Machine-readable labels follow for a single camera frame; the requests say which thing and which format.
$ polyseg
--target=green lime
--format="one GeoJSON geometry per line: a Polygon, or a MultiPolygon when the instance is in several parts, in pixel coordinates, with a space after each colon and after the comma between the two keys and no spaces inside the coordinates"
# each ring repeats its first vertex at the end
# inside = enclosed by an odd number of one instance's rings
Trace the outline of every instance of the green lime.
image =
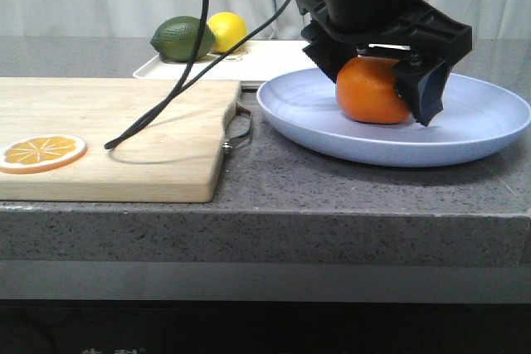
{"type": "MultiPolygon", "coordinates": [[[[193,43],[199,30],[199,19],[190,16],[173,17],[160,24],[151,39],[151,46],[164,61],[185,62],[192,56],[193,43]]],[[[199,46],[197,58],[204,57],[214,46],[216,37],[208,26],[199,46]]]]}

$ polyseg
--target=fake orange slice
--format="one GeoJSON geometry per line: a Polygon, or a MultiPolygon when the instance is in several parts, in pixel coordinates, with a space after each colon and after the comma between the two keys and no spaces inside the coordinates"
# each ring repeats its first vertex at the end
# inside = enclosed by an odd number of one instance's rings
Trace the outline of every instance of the fake orange slice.
{"type": "Polygon", "coordinates": [[[69,134],[30,137],[0,148],[0,172],[45,172],[74,162],[85,152],[85,140],[69,134]]]}

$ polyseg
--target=light blue plate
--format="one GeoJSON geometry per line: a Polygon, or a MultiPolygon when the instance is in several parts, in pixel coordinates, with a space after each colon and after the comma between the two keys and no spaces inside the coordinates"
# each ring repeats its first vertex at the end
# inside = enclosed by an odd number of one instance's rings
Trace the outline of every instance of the light blue plate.
{"type": "Polygon", "coordinates": [[[349,161],[393,167],[434,167],[469,162],[511,144],[531,122],[531,107],[516,94],[468,76],[451,74],[444,110],[428,127],[362,124],[346,117],[335,85],[318,68],[265,82],[258,102],[287,138],[349,161]]]}

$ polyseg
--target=wooden cutting board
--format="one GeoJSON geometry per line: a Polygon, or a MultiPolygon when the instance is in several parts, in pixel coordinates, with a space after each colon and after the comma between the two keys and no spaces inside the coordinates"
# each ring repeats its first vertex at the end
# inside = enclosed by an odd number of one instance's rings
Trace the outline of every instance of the wooden cutting board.
{"type": "Polygon", "coordinates": [[[73,134],[87,153],[34,174],[0,172],[0,199],[205,202],[222,165],[240,83],[201,80],[115,150],[104,144],[162,100],[174,80],[0,78],[0,146],[73,134]]]}

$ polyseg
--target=mandarin orange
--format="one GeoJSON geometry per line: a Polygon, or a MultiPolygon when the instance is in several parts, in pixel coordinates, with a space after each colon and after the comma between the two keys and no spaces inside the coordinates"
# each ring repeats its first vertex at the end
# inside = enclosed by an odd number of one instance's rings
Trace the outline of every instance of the mandarin orange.
{"type": "Polygon", "coordinates": [[[358,122],[398,124],[411,114],[393,86],[391,68],[398,60],[358,56],[348,61],[336,80],[339,108],[358,122]]]}

